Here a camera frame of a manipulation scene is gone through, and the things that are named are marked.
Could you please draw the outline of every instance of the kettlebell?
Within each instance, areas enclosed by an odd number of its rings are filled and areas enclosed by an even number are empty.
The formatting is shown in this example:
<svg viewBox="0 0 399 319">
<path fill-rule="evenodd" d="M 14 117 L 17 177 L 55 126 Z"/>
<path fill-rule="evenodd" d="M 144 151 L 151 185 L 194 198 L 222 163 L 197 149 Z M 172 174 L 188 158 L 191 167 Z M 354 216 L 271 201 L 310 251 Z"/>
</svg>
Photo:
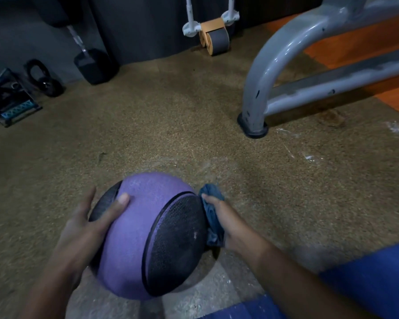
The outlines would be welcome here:
<svg viewBox="0 0 399 319">
<path fill-rule="evenodd" d="M 34 67 L 38 67 L 43 76 L 38 80 L 35 79 L 31 73 Z M 51 77 L 47 67 L 38 59 L 31 59 L 24 65 L 25 72 L 28 75 L 28 79 L 40 92 L 49 97 L 58 97 L 64 92 L 62 84 Z"/>
</svg>

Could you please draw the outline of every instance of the concrete floor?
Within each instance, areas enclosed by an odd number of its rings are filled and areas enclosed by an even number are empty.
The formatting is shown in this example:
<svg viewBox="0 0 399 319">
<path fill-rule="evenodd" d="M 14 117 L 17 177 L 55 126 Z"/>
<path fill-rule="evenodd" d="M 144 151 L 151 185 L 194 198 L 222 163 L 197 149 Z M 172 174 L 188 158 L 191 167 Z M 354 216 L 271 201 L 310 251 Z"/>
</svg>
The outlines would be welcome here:
<svg viewBox="0 0 399 319">
<path fill-rule="evenodd" d="M 387 124 L 398 112 L 355 91 L 268 119 L 263 139 L 242 134 L 243 83 L 268 37 L 256 27 L 221 56 L 197 49 L 131 64 L 0 126 L 0 318 L 15 312 L 82 191 L 97 184 L 102 194 L 133 172 L 169 172 L 196 190 L 217 183 L 313 271 L 399 242 L 399 133 Z M 300 55 L 280 82 L 322 69 Z M 198 318 L 261 293 L 236 256 L 208 252 L 178 292 L 144 303 L 111 295 L 86 271 L 68 318 Z"/>
</svg>

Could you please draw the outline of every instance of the gray metal frame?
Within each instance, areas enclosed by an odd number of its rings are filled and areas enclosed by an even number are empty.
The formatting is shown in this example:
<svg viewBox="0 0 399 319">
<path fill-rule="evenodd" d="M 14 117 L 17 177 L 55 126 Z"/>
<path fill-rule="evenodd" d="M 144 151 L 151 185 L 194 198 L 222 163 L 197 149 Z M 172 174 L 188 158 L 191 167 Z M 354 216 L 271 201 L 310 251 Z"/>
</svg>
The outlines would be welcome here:
<svg viewBox="0 0 399 319">
<path fill-rule="evenodd" d="M 399 0 L 324 0 L 279 29 L 263 46 L 244 85 L 238 123 L 245 134 L 267 133 L 265 117 L 399 75 L 399 50 L 273 87 L 284 67 L 311 44 L 399 16 Z"/>
</svg>

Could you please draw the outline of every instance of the blue floor section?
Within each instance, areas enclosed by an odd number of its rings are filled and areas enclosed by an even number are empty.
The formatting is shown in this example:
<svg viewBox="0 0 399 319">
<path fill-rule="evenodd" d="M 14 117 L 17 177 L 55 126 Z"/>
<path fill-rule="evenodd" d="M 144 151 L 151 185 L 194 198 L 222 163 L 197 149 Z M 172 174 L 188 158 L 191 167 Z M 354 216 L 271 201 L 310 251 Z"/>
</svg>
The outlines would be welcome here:
<svg viewBox="0 0 399 319">
<path fill-rule="evenodd" d="M 330 287 L 384 319 L 399 319 L 399 244 L 319 275 Z M 259 299 L 223 309 L 203 319 L 285 318 L 272 299 Z"/>
</svg>

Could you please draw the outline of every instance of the black rubber foot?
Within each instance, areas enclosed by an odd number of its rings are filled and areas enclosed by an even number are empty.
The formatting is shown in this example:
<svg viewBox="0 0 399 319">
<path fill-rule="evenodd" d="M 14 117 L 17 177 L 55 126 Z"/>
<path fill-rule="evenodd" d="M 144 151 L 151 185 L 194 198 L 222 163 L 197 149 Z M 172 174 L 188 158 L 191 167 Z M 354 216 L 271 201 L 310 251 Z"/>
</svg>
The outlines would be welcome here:
<svg viewBox="0 0 399 319">
<path fill-rule="evenodd" d="M 250 129 L 248 128 L 248 126 L 245 124 L 244 119 L 243 119 L 243 113 L 239 113 L 238 118 L 237 118 L 237 122 L 239 124 L 239 126 L 241 127 L 241 129 L 243 130 L 244 134 L 246 136 L 248 136 L 251 139 L 260 139 L 263 138 L 264 136 L 266 136 L 266 134 L 269 131 L 268 125 L 266 124 L 266 122 L 263 123 L 263 128 L 259 131 L 250 131 Z"/>
</svg>

